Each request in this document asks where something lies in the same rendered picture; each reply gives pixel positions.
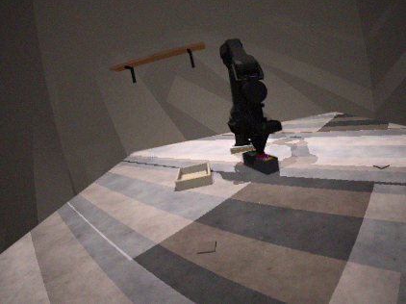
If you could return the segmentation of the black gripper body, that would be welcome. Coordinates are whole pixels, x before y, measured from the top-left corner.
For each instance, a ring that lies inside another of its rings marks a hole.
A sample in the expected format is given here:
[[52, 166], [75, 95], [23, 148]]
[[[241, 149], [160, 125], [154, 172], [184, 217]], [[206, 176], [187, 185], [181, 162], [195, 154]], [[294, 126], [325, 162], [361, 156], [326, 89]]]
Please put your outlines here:
[[251, 129], [250, 126], [243, 130], [245, 133], [255, 131], [258, 135], [269, 135], [274, 132], [278, 132], [282, 130], [281, 123], [279, 120], [270, 120], [267, 121], [267, 118], [263, 115], [262, 107], [265, 106], [265, 103], [244, 103], [241, 104], [241, 111], [243, 114], [247, 114], [247, 111], [253, 115], [253, 118], [256, 123], [256, 128]]

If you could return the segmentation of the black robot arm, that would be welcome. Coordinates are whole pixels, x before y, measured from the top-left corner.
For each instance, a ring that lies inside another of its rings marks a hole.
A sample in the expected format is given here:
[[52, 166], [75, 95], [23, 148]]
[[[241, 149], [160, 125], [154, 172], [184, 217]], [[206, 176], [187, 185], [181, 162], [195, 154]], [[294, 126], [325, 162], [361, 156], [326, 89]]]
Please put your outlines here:
[[230, 121], [228, 125], [235, 134], [234, 146], [249, 145], [251, 140], [243, 134], [249, 126], [256, 128], [256, 123], [250, 111], [243, 114], [239, 111], [241, 104], [260, 103], [265, 101], [267, 88], [258, 81], [264, 79], [264, 73], [258, 62], [251, 55], [247, 55], [242, 48], [241, 41], [237, 38], [225, 40], [219, 49], [223, 63], [228, 67], [231, 87], [232, 103]]

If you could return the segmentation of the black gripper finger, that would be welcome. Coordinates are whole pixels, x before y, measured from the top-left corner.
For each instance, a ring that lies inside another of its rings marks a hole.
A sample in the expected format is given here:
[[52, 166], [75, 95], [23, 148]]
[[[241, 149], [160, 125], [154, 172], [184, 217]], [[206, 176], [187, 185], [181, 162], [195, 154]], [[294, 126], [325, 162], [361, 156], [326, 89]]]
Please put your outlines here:
[[266, 146], [266, 141], [267, 141], [267, 138], [269, 135], [262, 136], [262, 135], [258, 135], [257, 133], [252, 133], [249, 135], [255, 139], [259, 154], [263, 155], [265, 146]]
[[255, 133], [255, 131], [248, 132], [248, 133], [243, 132], [243, 134], [246, 135], [247, 137], [249, 137], [249, 139], [251, 140], [256, 152], [259, 153], [255, 139], [249, 135], [249, 134], [252, 134], [252, 133]]

